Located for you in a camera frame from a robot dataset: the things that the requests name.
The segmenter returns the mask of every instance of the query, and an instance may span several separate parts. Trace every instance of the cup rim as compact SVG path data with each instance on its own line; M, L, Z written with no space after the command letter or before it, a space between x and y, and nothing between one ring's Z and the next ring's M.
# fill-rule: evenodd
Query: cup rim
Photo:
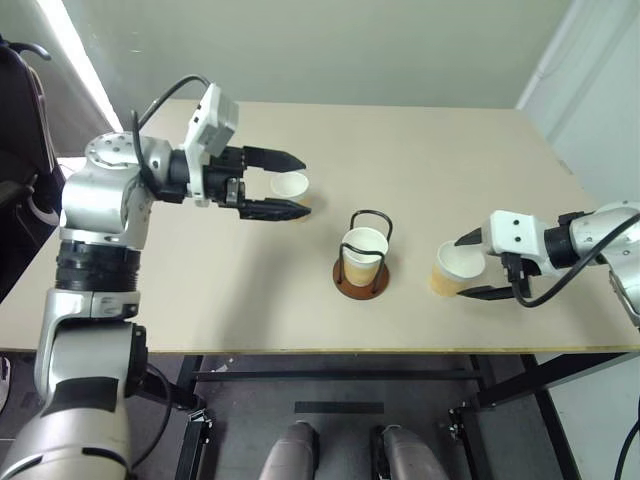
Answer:
M296 190L295 193L290 193L290 192L286 192L284 193L283 190L278 186L278 182L282 181L283 179L286 178L297 178L302 180L302 183L300 184L300 188L299 190ZM309 179L307 178L306 175L300 173L300 172L283 172L283 173L279 173L277 175L274 175L273 177L271 177L271 191L277 195L280 198L295 198L298 197L302 194L304 194L307 189L309 188Z
M347 233L344 234L344 236L342 237L342 243L350 243L347 241L347 236L352 233L352 232L356 232L356 231L366 231L366 232L370 232L372 234L374 234L375 236L377 236L379 239L384 241L384 248L379 250L380 252L382 252L383 255L387 255L387 252L389 251L389 242L387 241L387 237L385 237L379 230L376 230L375 228L371 228L371 227L355 227L352 228L351 230L349 230ZM353 260L354 262L358 262L358 263L364 263L364 264L368 264L368 263L375 263L377 261L380 260L380 257L378 257L377 255L365 255L364 257L366 257L366 259L364 260L360 260L358 258L355 258L353 255L355 254L355 252L352 252L351 250L349 250L348 248L343 249L343 255L346 255L349 257L350 260Z
M454 246L454 244L455 242L453 240L449 240L448 242L444 242L442 245L438 247L438 252L436 255L436 263L438 264L438 267L440 268L442 273L448 276L449 278L451 278L452 280L457 280L460 282L472 280L482 275L485 268L487 268L487 261L485 259L484 253L482 252L482 250L480 250L480 248L474 249L474 250L477 250L477 253L480 258L478 267L475 270L470 270L469 272L465 272L464 274L461 274L459 272L453 272L451 270L451 267L447 266L446 262L442 258L442 253L445 248L452 247Z

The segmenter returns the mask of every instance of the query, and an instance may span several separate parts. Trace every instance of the black tape strip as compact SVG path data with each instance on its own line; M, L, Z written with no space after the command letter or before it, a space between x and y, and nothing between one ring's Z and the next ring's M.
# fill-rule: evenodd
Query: black tape strip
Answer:
M113 460L114 462L119 463L123 467L127 467L127 462L124 461L120 455L111 450L106 450L104 448L93 448L93 447L85 447L82 449L82 454L87 455L89 457L102 457L108 458L109 460Z
M36 465L39 465L40 462L42 462L42 456L36 457L33 460L29 460L28 462L23 463L19 468L14 470L13 473L10 474L8 478L17 477L18 475L29 470L30 468L35 467Z
M114 412L118 399L118 380L110 377L88 377L63 380L56 385L53 401L42 417L73 408L94 408Z
M295 413L384 413L382 402L296 402Z

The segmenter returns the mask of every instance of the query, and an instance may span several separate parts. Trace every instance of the black chair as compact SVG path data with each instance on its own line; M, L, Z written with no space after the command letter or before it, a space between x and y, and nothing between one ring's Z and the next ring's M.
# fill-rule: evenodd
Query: black chair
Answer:
M42 85L23 50L50 59L38 45L0 36L0 301L55 230L64 186Z

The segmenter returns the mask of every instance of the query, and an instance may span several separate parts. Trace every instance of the floor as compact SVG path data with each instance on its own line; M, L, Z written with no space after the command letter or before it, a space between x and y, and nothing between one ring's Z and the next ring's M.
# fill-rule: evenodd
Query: floor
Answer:
M12 355L13 381L0 414L0 461L11 439L38 410L32 381L33 359ZM151 362L175 381L182 357L152 355ZM496 376L520 371L518 357L493 357ZM234 356L207 357L203 370L286 369L450 369L469 368L460 356ZM451 480L470 479L462 446L448 433L449 408L468 399L474 382L451 381L248 381L202 383L215 418L213 441L202 462L201 480L257 479L269 450L287 425L306 420L320 433L320 467L316 480L370 478L368 436L375 425L402 424L419 434L434 451ZM383 404L382 414L295 414L297 401L354 401ZM131 398L129 416L133 454L157 431L163 407ZM158 447L138 469L139 478L173 479L186 414L173 412ZM532 398L511 402L481 414L485 446L496 480L561 479L546 430Z

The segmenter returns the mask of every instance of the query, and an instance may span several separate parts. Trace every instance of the black cable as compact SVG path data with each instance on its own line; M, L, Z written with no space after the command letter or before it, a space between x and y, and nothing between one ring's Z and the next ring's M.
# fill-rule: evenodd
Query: black cable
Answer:
M627 434L627 438L624 439L624 443L622 444L622 448L620 449L620 455L618 455L618 463L616 464L616 473L613 476L613 480L621 480L622 479L622 469L624 468L625 460L627 459L627 453L629 453L629 448L631 448L631 442L633 442L633 437L636 436L640 432L640 398L638 399L638 420L636 424L631 427L629 433Z
M142 148L140 147L140 124L138 123L138 112L131 110L131 136L133 137L133 151L136 154L138 165L146 165L142 156Z
M153 441L149 444L149 446L138 457L138 459L131 464L131 470L133 470L142 462L144 462L146 458L151 454L153 449L156 448L156 445L158 445L158 442L160 441L162 434L167 428L167 424L169 423L169 417L171 417L171 409L173 407L173 394L171 393L171 385L169 384L169 380L167 380L167 377L165 377L164 373L162 373L160 369L158 369L154 365L151 365L150 363L147 364L147 370L150 373L154 373L155 375L157 375L158 378L160 378L160 381L162 382L162 386L164 387L164 392L165 392L166 409L164 412L164 417L162 418L162 423L160 424L160 428L158 429L158 433L153 438Z
M185 77L182 77L180 80L174 83L166 92L164 92L162 95L156 98L153 102L151 102L151 105L149 105L149 108L147 108L147 110L140 117L140 122L138 123L138 127L139 128L144 127L145 123L147 123L147 121L153 116L154 113L156 113L156 111L162 106L164 102L167 101L167 99L171 95L176 93L178 90L184 87L187 83L194 82L194 81L202 83L205 87L208 87L211 84L211 82L207 80L207 78L203 77L202 75L192 74L192 75L187 75Z
M520 291L520 285L518 282L515 282L511 285L511 289L513 291L513 296L523 307L533 308L539 305L542 305L546 301L552 299L560 290L562 290L567 283L573 280L576 275L578 275L589 263L591 263L600 252L604 250L607 245L613 242L618 235L624 232L627 228L629 228L634 223L640 221L640 213L635 214L631 218L628 218L616 228L614 228L611 232L609 232L602 240L600 240L584 257L582 257L576 264L571 267L571 269L564 274L564 276L556 282L549 290L540 295L535 300L526 300L522 296L522 292Z

